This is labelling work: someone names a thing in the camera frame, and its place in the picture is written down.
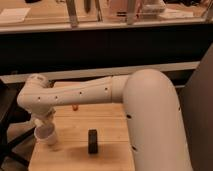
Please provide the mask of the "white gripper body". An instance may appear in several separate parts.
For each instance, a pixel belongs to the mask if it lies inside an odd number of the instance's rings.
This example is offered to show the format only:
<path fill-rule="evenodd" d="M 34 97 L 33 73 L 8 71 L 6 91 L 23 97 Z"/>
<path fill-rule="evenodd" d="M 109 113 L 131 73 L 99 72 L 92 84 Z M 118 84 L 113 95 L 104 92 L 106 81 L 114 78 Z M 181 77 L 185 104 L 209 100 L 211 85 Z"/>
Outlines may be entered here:
<path fill-rule="evenodd" d="M 33 109 L 32 115 L 35 118 L 35 125 L 40 127 L 42 125 L 49 125 L 53 122 L 55 110 L 53 108 Z"/>

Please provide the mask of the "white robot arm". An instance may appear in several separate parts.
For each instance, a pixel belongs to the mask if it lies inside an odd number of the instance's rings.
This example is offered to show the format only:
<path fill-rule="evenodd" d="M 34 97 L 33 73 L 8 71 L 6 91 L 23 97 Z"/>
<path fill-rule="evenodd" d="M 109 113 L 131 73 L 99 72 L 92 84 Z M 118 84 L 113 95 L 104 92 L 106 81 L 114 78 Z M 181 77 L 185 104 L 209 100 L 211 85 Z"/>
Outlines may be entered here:
<path fill-rule="evenodd" d="M 30 75 L 18 105 L 43 123 L 56 106 L 121 103 L 127 117 L 135 171 L 193 171 L 181 106 L 170 79 L 155 69 L 50 88 Z"/>

